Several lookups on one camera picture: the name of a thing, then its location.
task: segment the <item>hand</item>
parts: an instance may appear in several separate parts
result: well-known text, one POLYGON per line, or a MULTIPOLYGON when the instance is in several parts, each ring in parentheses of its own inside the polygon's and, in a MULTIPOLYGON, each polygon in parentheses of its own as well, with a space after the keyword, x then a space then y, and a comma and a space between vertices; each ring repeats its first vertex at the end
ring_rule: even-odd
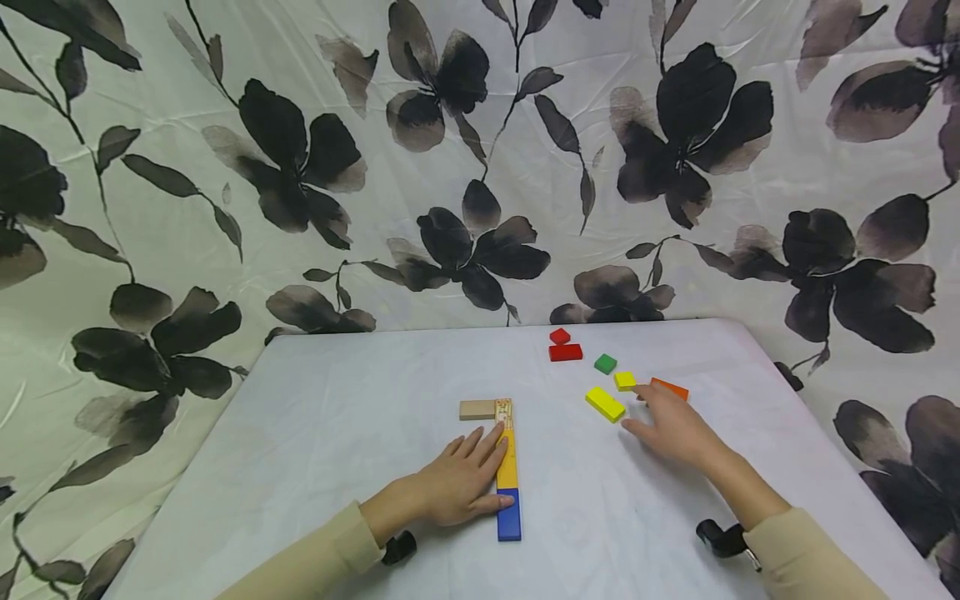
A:
POLYGON ((707 461, 731 453, 697 411, 659 384, 638 385, 636 395, 647 402, 654 424, 624 419, 624 429, 661 456, 705 470, 707 461))
POLYGON ((449 443, 432 463, 411 475, 422 498, 421 516, 438 525, 458 525, 476 516, 495 513, 514 503, 506 495, 485 492, 507 454, 507 440, 499 444, 503 423, 487 437, 477 427, 464 438, 449 443))

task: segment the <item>white tablecloth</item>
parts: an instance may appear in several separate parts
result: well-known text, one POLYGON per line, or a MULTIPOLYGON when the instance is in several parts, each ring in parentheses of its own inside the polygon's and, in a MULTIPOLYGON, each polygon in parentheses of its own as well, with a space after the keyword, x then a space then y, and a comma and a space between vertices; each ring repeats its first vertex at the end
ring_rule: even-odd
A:
MULTIPOLYGON (((894 599, 948 598, 926 564, 739 324, 568 328, 585 359, 550 363, 551 327, 276 339, 170 494, 108 598, 205 600, 353 498, 432 460, 477 423, 463 399, 511 397, 523 541, 495 519, 414 528, 420 550, 342 597, 762 598, 743 557, 697 541, 733 517, 700 476, 667 465, 584 400, 616 391, 602 352, 690 401, 789 501, 805 507, 894 599)), ((645 409, 630 402, 629 414, 645 409)))

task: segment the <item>orange block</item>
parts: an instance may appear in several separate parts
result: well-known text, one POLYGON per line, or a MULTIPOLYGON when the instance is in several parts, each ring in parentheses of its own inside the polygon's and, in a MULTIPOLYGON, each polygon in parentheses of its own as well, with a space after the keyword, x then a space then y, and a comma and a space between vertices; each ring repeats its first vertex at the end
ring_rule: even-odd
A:
POLYGON ((679 385, 673 385, 672 383, 668 383, 666 381, 663 381, 662 379, 657 379, 656 377, 653 377, 652 379, 650 379, 650 385, 653 385, 655 383, 661 384, 661 386, 670 390, 671 392, 683 398, 684 400, 687 400, 690 396, 690 391, 687 388, 680 387, 679 385))

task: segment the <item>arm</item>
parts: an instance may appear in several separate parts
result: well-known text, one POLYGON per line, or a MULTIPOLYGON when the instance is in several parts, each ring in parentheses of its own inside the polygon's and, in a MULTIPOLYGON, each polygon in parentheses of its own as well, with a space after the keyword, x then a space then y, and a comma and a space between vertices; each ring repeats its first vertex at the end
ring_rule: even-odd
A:
POLYGON ((744 540, 763 566, 763 584, 776 600, 887 596, 802 509, 787 503, 745 458, 723 443, 683 399, 660 386, 637 386, 654 424, 621 425, 658 454, 702 472, 743 525, 744 540))
POLYGON ((507 453, 503 425, 457 438, 419 472, 397 479, 363 504, 351 503, 327 524, 248 573, 217 600, 314 600, 383 555, 396 532, 418 519, 457 525, 507 508, 510 496, 486 495, 507 453))

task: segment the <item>small red block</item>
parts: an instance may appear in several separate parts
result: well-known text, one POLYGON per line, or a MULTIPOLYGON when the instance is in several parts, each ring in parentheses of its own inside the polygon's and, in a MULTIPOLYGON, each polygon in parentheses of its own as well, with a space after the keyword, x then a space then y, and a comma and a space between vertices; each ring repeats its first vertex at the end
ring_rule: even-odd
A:
POLYGON ((570 334, 566 332, 566 329, 561 327, 550 334, 550 341, 557 346, 562 346, 570 341, 570 334))
POLYGON ((566 344, 563 346, 550 347, 550 360, 560 362, 562 360, 583 360, 584 351, 579 344, 566 344))

